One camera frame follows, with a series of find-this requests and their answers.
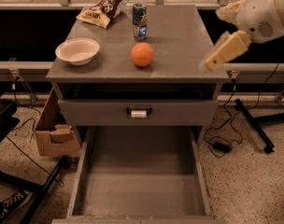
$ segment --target speckled floor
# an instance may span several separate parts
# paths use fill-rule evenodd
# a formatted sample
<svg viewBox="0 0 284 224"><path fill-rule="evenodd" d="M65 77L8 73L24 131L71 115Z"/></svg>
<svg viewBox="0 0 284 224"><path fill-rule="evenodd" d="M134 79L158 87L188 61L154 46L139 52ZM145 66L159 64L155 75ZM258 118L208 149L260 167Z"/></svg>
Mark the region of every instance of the speckled floor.
<svg viewBox="0 0 284 224"><path fill-rule="evenodd" d="M233 113L233 105L228 106ZM253 116L273 114L281 110L273 104L260 106L251 110ZM38 120L38 112L19 107L15 117L21 125L29 118ZM222 107L212 122L218 127L226 120L227 114ZM233 125L243 135L242 144L234 143L233 150L216 158L206 143L199 146L203 164L212 216L224 219L229 224L283 224L284 223L284 123L264 125L263 129L276 145L274 153L263 152L264 142L251 128L243 114L234 118ZM40 157L36 147L36 138L32 134L32 123L28 122L20 130L11 132L9 137L33 160L51 172L58 159ZM240 138L230 127L225 126L219 131L212 131L206 138L219 135L226 139ZM36 167L29 159L19 152L7 139L0 145L0 169L3 172L26 178L43 184L48 175ZM54 218L65 217L77 165L72 163L69 168L61 171L58 178L64 187L56 183L52 185L47 196L35 212L31 223L47 224ZM15 189L0 185L0 201L10 196ZM8 224L16 224L22 219L29 203L18 209L7 219Z"/></svg>

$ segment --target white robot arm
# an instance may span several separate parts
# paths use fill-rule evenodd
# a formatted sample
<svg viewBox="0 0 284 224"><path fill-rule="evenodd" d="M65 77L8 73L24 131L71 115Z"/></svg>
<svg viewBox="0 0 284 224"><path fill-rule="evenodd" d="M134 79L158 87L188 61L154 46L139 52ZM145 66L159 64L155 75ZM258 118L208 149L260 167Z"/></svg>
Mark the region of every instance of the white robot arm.
<svg viewBox="0 0 284 224"><path fill-rule="evenodd" d="M234 24L238 31L224 33L199 64L209 72L244 54L249 45L264 43L284 36L284 0L241 0L221 7L217 16Z"/></svg>

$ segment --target blue can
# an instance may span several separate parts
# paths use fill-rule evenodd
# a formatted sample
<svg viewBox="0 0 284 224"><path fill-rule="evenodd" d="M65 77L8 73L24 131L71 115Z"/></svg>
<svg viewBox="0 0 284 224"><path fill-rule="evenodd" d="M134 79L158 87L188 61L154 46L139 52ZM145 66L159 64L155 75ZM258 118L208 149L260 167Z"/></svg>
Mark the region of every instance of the blue can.
<svg viewBox="0 0 284 224"><path fill-rule="evenodd" d="M148 30L147 7L145 4L135 3L133 5L134 39L136 41L145 40L147 30Z"/></svg>

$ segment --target crumpled bag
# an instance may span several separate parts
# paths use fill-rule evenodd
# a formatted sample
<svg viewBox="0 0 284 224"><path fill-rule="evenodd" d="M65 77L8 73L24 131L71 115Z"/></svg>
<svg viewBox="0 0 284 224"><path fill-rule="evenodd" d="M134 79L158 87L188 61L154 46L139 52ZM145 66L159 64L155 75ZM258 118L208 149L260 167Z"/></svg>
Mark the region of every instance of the crumpled bag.
<svg viewBox="0 0 284 224"><path fill-rule="evenodd" d="M110 22L120 14L121 6L125 6L128 1L129 0L102 0L97 5L77 15L77 19L106 29Z"/></svg>

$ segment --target cabinet top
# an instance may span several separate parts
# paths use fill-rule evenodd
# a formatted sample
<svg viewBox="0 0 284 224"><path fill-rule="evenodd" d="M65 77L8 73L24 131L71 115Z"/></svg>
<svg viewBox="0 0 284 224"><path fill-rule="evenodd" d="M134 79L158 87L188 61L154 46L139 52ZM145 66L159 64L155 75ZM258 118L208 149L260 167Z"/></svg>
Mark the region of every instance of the cabinet top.
<svg viewBox="0 0 284 224"><path fill-rule="evenodd" d="M140 68L131 58L133 37L132 7L110 23L105 30L76 21L68 38L89 37L100 44L93 60L83 66L56 59L47 80L61 83L89 82L222 82L224 69L209 74L198 71L198 63L213 48L195 6L149 6L145 42L154 50L151 65Z"/></svg>

